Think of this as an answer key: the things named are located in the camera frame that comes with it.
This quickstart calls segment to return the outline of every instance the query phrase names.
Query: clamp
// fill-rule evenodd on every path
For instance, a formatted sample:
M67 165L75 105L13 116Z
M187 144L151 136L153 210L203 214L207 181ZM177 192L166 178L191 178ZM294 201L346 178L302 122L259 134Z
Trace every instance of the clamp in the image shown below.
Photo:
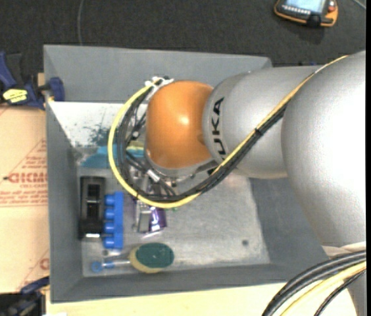
M45 97L42 91L51 90L55 101L64 101L64 86L58 77L50 78L44 86L37 86L32 79L17 82L10 72L4 51L0 52L0 81L4 84L3 99L10 105L27 105L45 110Z

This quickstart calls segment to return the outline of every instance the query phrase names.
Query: blue object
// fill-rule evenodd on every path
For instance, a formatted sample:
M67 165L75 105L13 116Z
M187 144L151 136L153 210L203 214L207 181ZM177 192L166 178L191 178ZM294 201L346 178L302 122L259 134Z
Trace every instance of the blue object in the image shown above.
M142 148L138 147L128 147L129 151L136 158L144 158L144 152ZM117 162L117 147L116 144L112 146L112 154L114 155L115 163ZM99 146L98 150L94 155L88 157L83 163L83 167L88 167L91 169L109 169L108 162L108 149L106 146Z
M0 81L4 84L5 90L17 85L17 82L10 73L9 68L7 68L6 53L4 51L0 51Z
M122 249L124 193L116 191L105 196L103 245L109 249Z
M6 64L6 54L4 51L0 51L0 81L4 84L4 91L17 86L17 81L11 74ZM64 101L65 93L62 81L58 77L51 78L48 83L49 88L53 92L55 101ZM10 105L26 105L29 107L36 107L41 110L45 110L44 103L45 98L42 93L37 92L32 80L27 81L23 88L26 90L26 99L13 102L8 101Z
M27 284L25 287L20 289L20 293L22 295L32 294L36 290L41 289L48 285L49 285L49 276L46 276L46 277L40 278L39 280L36 280L36 281L33 281Z
M102 262L95 261L91 264L91 270L94 273L100 273L104 269L104 266L102 266Z
M51 88L55 101L64 101L66 99L66 93L62 80L59 77L52 77L48 81L49 87Z

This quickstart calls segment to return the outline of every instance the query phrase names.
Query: green lid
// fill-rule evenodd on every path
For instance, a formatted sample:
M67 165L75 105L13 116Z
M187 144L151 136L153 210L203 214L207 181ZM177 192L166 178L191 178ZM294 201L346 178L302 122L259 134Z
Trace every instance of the green lid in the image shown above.
M141 245L136 251L136 259L149 268L166 268L174 262L174 252L166 244L153 242Z

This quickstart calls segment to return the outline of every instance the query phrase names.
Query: purple object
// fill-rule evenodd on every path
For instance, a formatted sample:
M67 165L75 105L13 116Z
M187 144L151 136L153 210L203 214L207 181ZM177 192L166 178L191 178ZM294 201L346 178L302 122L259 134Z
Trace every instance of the purple object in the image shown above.
M166 227L166 214L163 208L151 206L149 232L156 232Z

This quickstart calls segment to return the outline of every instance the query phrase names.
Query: black floor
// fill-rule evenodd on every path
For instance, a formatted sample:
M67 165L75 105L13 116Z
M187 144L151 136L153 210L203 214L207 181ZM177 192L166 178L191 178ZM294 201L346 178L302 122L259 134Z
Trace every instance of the black floor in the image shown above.
M0 0L0 51L22 53L24 72L36 74L43 70L43 44L79 45L80 40L262 55L274 66L322 64L366 49L366 11L352 0L337 0L336 25L320 29L277 17L276 0L84 0L78 28L81 1ZM15 299L0 296L0 310Z

